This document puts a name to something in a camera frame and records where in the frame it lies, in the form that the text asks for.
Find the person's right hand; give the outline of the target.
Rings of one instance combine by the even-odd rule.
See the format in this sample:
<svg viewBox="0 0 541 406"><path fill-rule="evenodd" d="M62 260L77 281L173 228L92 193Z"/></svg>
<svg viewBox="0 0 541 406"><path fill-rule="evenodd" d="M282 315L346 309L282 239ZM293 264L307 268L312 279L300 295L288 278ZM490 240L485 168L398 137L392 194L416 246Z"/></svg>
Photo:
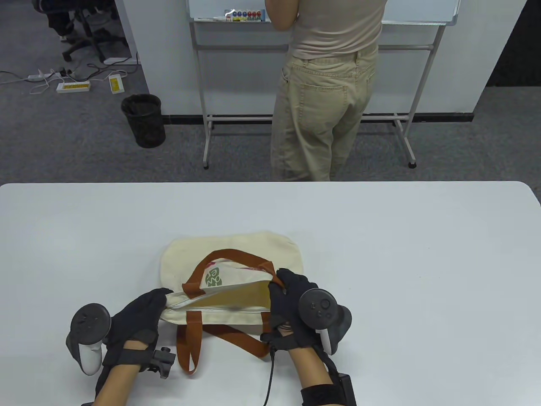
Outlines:
<svg viewBox="0 0 541 406"><path fill-rule="evenodd" d="M263 333L261 339L274 350L289 351L296 348L319 346L321 339L300 317L299 301L303 294L318 285L306 276L281 268L276 271L282 286L269 283L270 333Z"/></svg>

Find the person's left hand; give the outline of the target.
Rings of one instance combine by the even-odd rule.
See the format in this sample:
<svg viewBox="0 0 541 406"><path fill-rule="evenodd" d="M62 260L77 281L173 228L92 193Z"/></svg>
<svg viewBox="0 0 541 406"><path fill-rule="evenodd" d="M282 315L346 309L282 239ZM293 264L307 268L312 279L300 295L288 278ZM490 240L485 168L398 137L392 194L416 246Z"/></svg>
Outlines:
<svg viewBox="0 0 541 406"><path fill-rule="evenodd" d="M157 288L129 303L111 319L105 338L107 353L102 375L118 365L140 365L140 371L157 372L153 365L158 338L158 322L172 290Z"/></svg>

